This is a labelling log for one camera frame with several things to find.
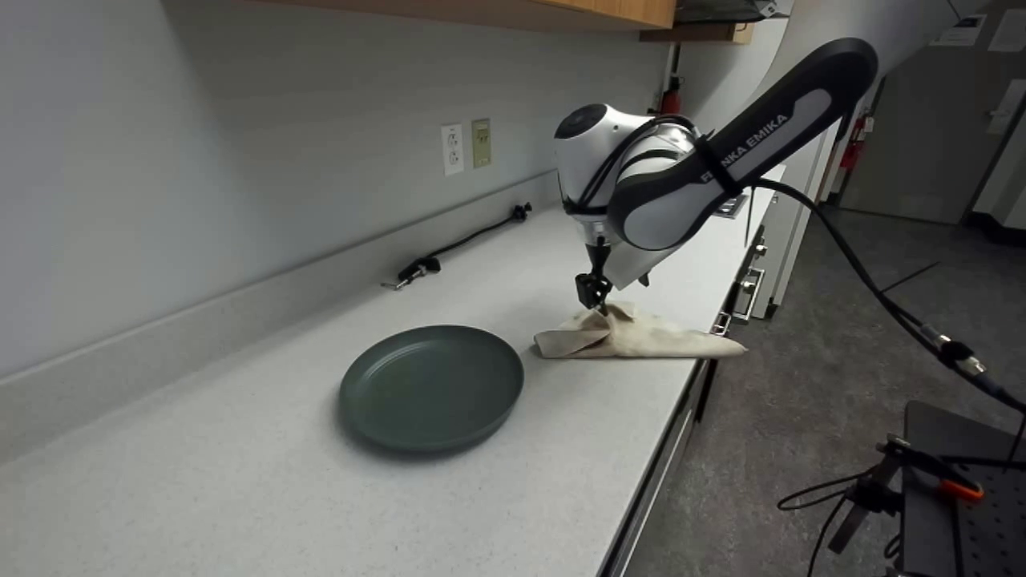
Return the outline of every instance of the wooden cabinet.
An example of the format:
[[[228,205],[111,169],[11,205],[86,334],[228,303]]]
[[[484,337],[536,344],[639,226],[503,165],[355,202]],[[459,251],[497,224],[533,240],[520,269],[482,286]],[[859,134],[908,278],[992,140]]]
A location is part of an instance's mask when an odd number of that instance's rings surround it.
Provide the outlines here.
[[[640,28],[640,42],[733,42],[733,45],[747,45],[754,28],[756,28],[754,21]]]
[[[669,28],[675,0],[273,0],[503,28]]]

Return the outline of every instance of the floor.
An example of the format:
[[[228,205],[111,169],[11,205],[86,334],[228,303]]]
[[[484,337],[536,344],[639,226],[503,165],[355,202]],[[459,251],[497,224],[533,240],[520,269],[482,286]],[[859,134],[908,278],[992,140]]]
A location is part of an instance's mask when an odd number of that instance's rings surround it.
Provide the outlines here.
[[[1026,396],[1026,251],[965,226],[832,211],[878,286],[912,313],[962,337],[991,375]],[[929,401],[984,424],[1013,414],[923,355],[811,224],[784,306],[731,337],[751,355],[725,363],[707,421],[675,458],[640,535],[630,577],[797,577],[826,508],[778,513],[775,499],[878,462],[900,432],[905,401]],[[822,577],[884,575],[893,518],[868,518]]]

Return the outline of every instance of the white wall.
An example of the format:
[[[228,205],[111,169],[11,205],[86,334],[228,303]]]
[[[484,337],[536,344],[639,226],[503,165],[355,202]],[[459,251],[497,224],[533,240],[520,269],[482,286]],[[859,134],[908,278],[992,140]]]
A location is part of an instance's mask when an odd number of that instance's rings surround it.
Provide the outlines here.
[[[664,45],[243,0],[5,0],[0,375],[550,165]],[[439,125],[493,165],[443,177]]]

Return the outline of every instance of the black wire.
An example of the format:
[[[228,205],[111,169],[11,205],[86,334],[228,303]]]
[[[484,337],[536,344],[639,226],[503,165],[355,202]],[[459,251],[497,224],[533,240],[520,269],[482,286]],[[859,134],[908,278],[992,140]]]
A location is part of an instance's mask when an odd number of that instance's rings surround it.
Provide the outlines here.
[[[889,294],[889,292],[893,292],[898,286],[905,286],[905,283],[912,283],[912,278],[925,277],[933,267],[939,267],[939,259],[923,263],[920,269],[912,269],[912,273],[908,273],[908,277],[900,277],[900,278],[893,278],[893,283],[881,286],[881,292]]]
[[[884,545],[884,559],[898,559],[900,553],[900,533],[890,535],[890,543]]]
[[[499,231],[499,226],[505,226],[505,224],[525,220],[529,211],[533,211],[529,202],[514,205],[514,211],[510,211],[503,220],[493,220],[493,224],[486,224],[486,226],[476,226],[476,231],[471,231],[471,234],[466,234],[466,237],[459,237],[459,240],[452,240],[452,242],[444,242],[444,247],[436,247],[436,251],[417,257],[413,263],[406,263],[406,267],[393,277],[393,286],[411,286],[413,278],[418,278],[418,277],[425,277],[425,273],[439,273],[439,269],[443,269],[443,263],[439,263],[443,252],[452,252],[452,251],[459,251],[459,247],[466,247],[466,242],[471,242],[471,240],[476,240],[476,237],[484,237],[484,234],[493,234],[493,231]]]
[[[797,188],[784,186],[784,181],[772,181],[772,180],[756,180],[754,186],[765,186],[775,188],[787,199],[794,199],[797,205],[804,205],[832,237],[837,251],[845,257],[845,263],[857,269],[857,277],[862,278],[862,286],[872,292],[872,299],[898,319],[898,328],[905,328],[905,334],[909,334],[923,349],[929,349],[935,358],[941,358],[941,345],[939,334],[929,330],[920,317],[912,317],[909,312],[905,312],[898,302],[890,302],[875,278],[868,277],[866,263],[859,259],[859,252],[845,242],[845,237],[837,231],[837,224],[821,211],[821,205],[815,205],[806,196],[802,196]],[[1026,403],[1016,401],[1006,387],[999,387],[996,382],[991,382],[987,375],[969,375],[959,364],[948,364],[956,375],[962,375],[969,386],[973,386],[982,395],[1018,411],[1018,418],[1026,418]]]
[[[510,220],[520,220],[520,218],[517,218],[517,216],[505,216],[505,218],[497,220],[497,224],[476,226],[476,231],[471,231],[471,234],[466,234],[466,237],[459,237],[459,240],[452,240],[452,242],[444,242],[444,247],[436,247],[436,251],[425,252],[422,259],[436,259],[436,257],[443,257],[443,252],[452,252],[452,251],[459,251],[459,247],[466,247],[466,242],[471,242],[471,240],[476,240],[476,237],[484,237],[484,234],[493,234],[493,231],[505,226]]]
[[[837,506],[829,508],[829,516],[826,516],[826,518],[822,518],[822,524],[821,524],[821,535],[815,537],[815,547],[811,547],[811,559],[806,559],[806,569],[804,569],[804,577],[811,577],[811,575],[815,575],[815,561],[821,559],[822,537],[826,537],[826,533],[829,533],[829,524],[832,524],[832,518],[837,518],[839,506],[843,506],[843,498],[837,498]]]
[[[862,474],[845,474],[845,477],[832,477],[832,481],[822,481],[822,484],[811,484],[804,491],[794,491],[781,499],[775,499],[775,508],[806,508],[806,506],[817,506],[817,502],[826,502],[832,498],[843,498]]]
[[[956,6],[956,0],[945,0],[945,2],[948,2],[951,16],[962,21],[962,20],[965,20],[965,13]]]

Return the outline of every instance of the black cable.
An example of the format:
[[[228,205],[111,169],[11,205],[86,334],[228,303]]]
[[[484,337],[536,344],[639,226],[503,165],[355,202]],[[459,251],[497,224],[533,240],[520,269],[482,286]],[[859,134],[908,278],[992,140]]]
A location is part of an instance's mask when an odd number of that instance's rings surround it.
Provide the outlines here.
[[[466,237],[459,237],[459,240],[452,240],[452,242],[444,242],[444,247],[436,247],[436,251],[417,257],[417,259],[406,263],[400,273],[393,273],[393,286],[391,286],[391,283],[384,283],[384,286],[400,289],[400,286],[411,286],[411,283],[418,278],[418,277],[439,273],[439,269],[443,269],[443,263],[439,263],[443,252],[452,252],[452,251],[459,251],[459,247],[466,247],[466,242],[471,242],[471,240],[476,240],[476,237],[484,237],[484,234],[493,234],[493,231],[499,231],[499,226],[505,226],[505,224],[525,220],[529,211],[533,211],[529,202],[525,202],[525,205],[514,205],[514,211],[510,211],[503,220],[493,220],[493,224],[486,224],[486,226],[476,226],[476,231],[471,231],[471,234],[466,234]]]
[[[843,498],[837,498],[837,502],[832,502],[829,516],[826,516],[826,518],[822,518],[822,524],[821,524],[821,535],[815,537],[815,547],[811,547],[811,559],[806,559],[806,569],[804,569],[804,577],[811,577],[811,575],[815,575],[815,561],[821,559],[822,537],[826,537],[826,533],[829,533],[829,524],[832,524],[832,518],[837,518],[839,506],[843,506]]]
[[[466,237],[459,237],[459,240],[452,240],[452,242],[444,242],[444,247],[436,247],[436,251],[425,252],[422,259],[436,259],[436,257],[452,252],[452,251],[459,251],[459,247],[466,247],[466,242],[471,242],[471,240],[476,240],[476,237],[484,237],[484,234],[493,234],[493,231],[499,231],[499,226],[505,226],[505,224],[514,224],[514,220],[525,220],[529,211],[533,211],[533,205],[514,205],[514,211],[510,211],[503,220],[486,224],[486,226],[476,226],[476,231],[471,231],[471,234],[466,234]]]
[[[962,21],[962,20],[965,20],[965,13],[956,6],[956,0],[945,0],[945,2],[948,2],[951,16]]]
[[[898,559],[900,553],[900,533],[890,535],[890,543],[884,545],[884,559]]]
[[[893,283],[881,286],[881,292],[889,294],[889,292],[893,292],[898,286],[908,286],[908,283],[912,283],[912,278],[925,277],[933,267],[939,267],[939,259],[923,263],[920,269],[912,269],[912,273],[908,273],[908,277],[900,277],[900,278],[893,278]]]
[[[872,299],[898,319],[898,328],[905,328],[923,349],[929,349],[941,364],[948,364],[956,375],[962,375],[969,386],[973,386],[982,395],[1018,411],[1018,418],[1026,418],[1026,403],[1018,396],[1013,396],[1006,387],[999,387],[996,382],[991,382],[991,375],[984,375],[982,363],[973,358],[973,354],[965,344],[956,344],[935,330],[929,330],[920,317],[912,317],[909,312],[905,312],[898,302],[890,302],[868,277],[866,263],[859,259],[859,252],[845,242],[845,237],[837,231],[837,224],[821,211],[821,205],[815,205],[806,196],[802,196],[797,188],[784,186],[784,181],[772,181],[772,180],[756,180],[754,186],[765,186],[772,192],[781,192],[787,199],[794,199],[797,205],[804,205],[832,237],[837,251],[845,257],[845,263],[857,269],[857,277],[862,278],[862,286],[872,292]]]
[[[791,513],[791,508],[806,508],[806,506],[826,502],[826,499],[832,499],[832,498],[843,498],[859,477],[862,477],[862,474],[845,474],[845,477],[832,477],[832,481],[822,481],[822,484],[811,484],[811,486],[804,486],[804,491],[794,491],[794,492],[775,499],[775,508]]]

